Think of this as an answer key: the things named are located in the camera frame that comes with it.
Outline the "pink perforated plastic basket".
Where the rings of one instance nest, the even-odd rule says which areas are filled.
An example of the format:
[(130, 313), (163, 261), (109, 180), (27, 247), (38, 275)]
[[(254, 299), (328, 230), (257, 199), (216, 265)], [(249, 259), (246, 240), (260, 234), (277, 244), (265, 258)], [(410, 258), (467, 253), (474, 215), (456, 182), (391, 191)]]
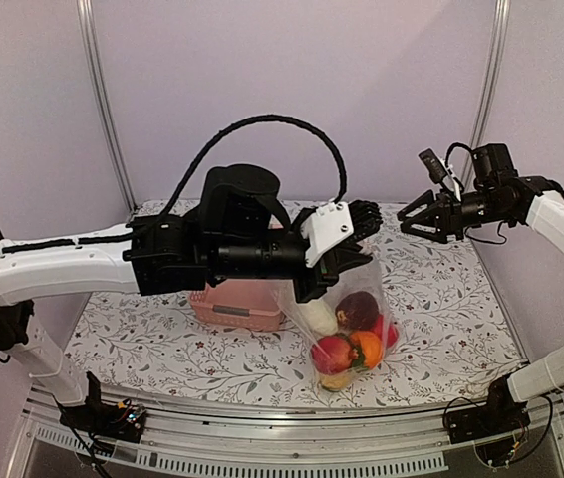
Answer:
[(276, 332), (284, 313), (274, 299), (272, 281), (227, 280), (216, 287), (191, 291), (188, 301), (202, 323)]

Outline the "white toy vegetable front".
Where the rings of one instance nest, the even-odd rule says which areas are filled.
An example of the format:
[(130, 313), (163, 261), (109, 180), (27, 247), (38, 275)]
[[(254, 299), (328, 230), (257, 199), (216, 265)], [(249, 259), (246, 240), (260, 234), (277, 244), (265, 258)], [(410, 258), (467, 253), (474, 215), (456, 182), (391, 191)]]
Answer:
[(320, 298), (308, 303), (298, 304), (299, 325), (317, 336), (330, 336), (338, 331), (335, 312), (328, 303)]

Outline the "dark purple toy fruit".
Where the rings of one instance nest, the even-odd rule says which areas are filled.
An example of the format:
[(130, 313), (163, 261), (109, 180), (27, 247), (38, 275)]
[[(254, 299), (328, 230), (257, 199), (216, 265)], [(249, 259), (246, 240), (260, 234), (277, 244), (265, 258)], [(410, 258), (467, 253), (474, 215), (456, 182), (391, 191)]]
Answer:
[(358, 291), (345, 296), (335, 314), (341, 329), (369, 331), (380, 314), (379, 304), (371, 293)]

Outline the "red toy fruit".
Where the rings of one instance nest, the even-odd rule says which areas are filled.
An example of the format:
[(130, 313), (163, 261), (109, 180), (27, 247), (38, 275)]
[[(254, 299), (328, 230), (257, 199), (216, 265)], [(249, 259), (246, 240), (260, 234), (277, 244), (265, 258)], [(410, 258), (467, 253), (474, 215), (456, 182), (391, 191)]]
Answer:
[(358, 358), (356, 348), (342, 335), (322, 337), (311, 346), (310, 353), (316, 371), (325, 375), (349, 369)]
[(399, 331), (391, 318), (386, 318), (383, 314), (379, 314), (375, 323), (371, 328), (374, 333), (383, 343), (385, 349), (391, 349), (398, 341)]

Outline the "clear zip top bag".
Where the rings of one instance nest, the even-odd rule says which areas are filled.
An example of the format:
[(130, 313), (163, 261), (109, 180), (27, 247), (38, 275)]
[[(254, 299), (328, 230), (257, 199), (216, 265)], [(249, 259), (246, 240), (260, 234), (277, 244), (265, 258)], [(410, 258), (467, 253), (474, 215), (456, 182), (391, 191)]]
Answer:
[(290, 281), (280, 281), (273, 298), (304, 336), (309, 363), (326, 391), (339, 392), (377, 369), (397, 345), (400, 332), (375, 257), (344, 272), (318, 299), (297, 302)]

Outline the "orange toy fruit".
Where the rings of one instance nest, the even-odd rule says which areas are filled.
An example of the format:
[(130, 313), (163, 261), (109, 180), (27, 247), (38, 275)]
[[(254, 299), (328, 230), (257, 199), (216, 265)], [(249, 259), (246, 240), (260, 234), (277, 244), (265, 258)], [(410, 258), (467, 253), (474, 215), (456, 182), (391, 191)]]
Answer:
[(349, 335), (353, 345), (361, 352), (362, 366), (375, 368), (383, 359), (384, 345), (382, 340), (371, 331), (355, 331)]

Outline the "red toy fruit front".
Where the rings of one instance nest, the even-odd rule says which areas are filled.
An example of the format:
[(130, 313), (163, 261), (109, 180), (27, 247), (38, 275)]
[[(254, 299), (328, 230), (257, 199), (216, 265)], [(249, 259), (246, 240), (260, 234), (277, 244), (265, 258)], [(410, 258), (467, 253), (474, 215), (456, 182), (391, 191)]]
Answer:
[(358, 358), (356, 348), (342, 335), (322, 337), (311, 346), (310, 353), (316, 371), (325, 375), (349, 369)]

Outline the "yellow toy fruit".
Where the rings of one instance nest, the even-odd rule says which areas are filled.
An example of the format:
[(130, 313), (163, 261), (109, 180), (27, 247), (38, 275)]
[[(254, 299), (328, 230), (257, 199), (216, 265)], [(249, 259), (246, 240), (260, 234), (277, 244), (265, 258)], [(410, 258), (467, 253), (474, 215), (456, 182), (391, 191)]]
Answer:
[(355, 378), (355, 374), (349, 370), (336, 374), (319, 374), (320, 386), (330, 392), (338, 392), (346, 389)]

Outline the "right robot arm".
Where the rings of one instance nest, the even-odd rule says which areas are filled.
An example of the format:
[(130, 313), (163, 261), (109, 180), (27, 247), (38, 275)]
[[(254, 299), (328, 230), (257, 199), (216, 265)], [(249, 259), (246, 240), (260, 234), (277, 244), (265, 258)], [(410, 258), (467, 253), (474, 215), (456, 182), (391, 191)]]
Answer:
[[(470, 191), (455, 180), (447, 159), (427, 149), (420, 159), (440, 190), (429, 190), (398, 214), (403, 233), (437, 243), (461, 240), (468, 230), (486, 224), (524, 226), (552, 247), (564, 266), (564, 188), (541, 175), (525, 176), (513, 164), (508, 146), (489, 143), (469, 150), (474, 171)], [(564, 390), (564, 345), (528, 366), (494, 381), (483, 406), (476, 410), (478, 425), (498, 434), (520, 418), (526, 403)]]

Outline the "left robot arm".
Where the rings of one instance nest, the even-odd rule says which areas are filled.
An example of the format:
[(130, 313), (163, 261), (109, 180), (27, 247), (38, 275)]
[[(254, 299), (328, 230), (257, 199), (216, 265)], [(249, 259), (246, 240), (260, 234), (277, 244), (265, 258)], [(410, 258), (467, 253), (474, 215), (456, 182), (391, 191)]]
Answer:
[(96, 382), (80, 372), (34, 316), (39, 298), (92, 292), (144, 296), (196, 291), (228, 279), (288, 280), (306, 303), (366, 265), (377, 204), (333, 200), (290, 217), (280, 183), (251, 164), (217, 166), (183, 215), (154, 216), (83, 236), (11, 241), (0, 231), (0, 351), (24, 365), (91, 432), (111, 424)]

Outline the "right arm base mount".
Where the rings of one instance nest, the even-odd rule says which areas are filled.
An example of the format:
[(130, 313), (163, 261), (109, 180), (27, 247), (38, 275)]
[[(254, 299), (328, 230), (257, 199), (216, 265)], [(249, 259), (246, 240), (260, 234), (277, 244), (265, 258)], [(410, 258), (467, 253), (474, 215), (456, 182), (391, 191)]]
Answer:
[(479, 404), (460, 396), (442, 414), (442, 426), (450, 443), (464, 443), (521, 430), (530, 424), (528, 402), (507, 405)]

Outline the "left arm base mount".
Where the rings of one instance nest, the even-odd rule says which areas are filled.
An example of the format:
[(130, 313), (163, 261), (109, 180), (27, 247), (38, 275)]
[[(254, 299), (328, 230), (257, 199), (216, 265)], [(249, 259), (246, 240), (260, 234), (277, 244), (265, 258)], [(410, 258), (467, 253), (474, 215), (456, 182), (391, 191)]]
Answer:
[(147, 419), (146, 408), (131, 404), (128, 399), (113, 405), (100, 400), (86, 399), (80, 406), (57, 403), (60, 422), (68, 428), (97, 437), (140, 443)]

